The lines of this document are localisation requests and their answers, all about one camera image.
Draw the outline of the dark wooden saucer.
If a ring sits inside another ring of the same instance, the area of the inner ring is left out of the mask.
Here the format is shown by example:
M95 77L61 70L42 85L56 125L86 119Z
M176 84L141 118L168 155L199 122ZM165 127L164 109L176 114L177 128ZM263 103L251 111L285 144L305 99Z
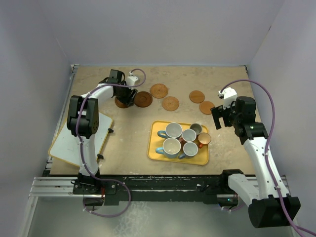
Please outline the dark wooden saucer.
M125 105L123 102L121 102L117 97L115 98L115 104L117 107L125 109L128 108L128 105Z
M151 105L153 101L152 95L146 91L140 91L136 94L134 104L138 107L145 108Z

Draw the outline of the woven rattan coaster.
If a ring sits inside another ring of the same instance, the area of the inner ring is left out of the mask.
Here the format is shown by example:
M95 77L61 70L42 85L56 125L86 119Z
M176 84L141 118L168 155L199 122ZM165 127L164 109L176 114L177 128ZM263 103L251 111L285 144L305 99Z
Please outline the woven rattan coaster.
M167 111L174 111L179 107L179 100L173 96L165 97L162 101L162 107Z
M150 88L150 93L155 98L164 98L168 94L168 88L162 83L157 83Z

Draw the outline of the light wooden coaster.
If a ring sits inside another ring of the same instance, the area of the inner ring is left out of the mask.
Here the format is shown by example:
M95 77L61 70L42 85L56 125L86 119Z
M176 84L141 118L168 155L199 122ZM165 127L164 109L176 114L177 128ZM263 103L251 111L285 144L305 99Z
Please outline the light wooden coaster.
M189 99L193 103L201 103L205 100L205 95L199 90L194 90L189 94Z
M215 105L210 102L210 101L203 101L199 105L199 110L205 114L205 115L210 115L212 114L212 109L215 108Z

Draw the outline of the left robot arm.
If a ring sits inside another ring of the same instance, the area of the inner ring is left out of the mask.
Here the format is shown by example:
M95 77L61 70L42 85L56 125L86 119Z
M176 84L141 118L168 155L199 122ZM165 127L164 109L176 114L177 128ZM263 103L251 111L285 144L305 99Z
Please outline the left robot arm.
M66 125L79 142L79 175L89 177L84 188L91 194L99 192L102 187L101 180L96 176L99 166L95 152L95 134L100 124L99 103L114 97L127 107L133 106L136 87L146 80L145 73L143 81L140 81L139 77L134 75L135 71L137 69L131 70L126 76L122 71L111 69L109 76L101 80L94 89L70 98Z

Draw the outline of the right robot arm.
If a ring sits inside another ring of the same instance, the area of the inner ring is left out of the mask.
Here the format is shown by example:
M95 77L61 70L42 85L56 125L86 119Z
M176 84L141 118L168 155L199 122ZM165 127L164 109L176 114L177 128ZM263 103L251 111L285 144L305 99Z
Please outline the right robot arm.
M226 127L233 127L235 135L248 153L258 185L253 186L240 170L224 170L220 189L234 191L248 207L248 215L256 228L289 226L301 204L292 197L283 183L267 145L268 133L256 119L256 102L247 96L225 96L223 105L212 108L216 129L222 118Z

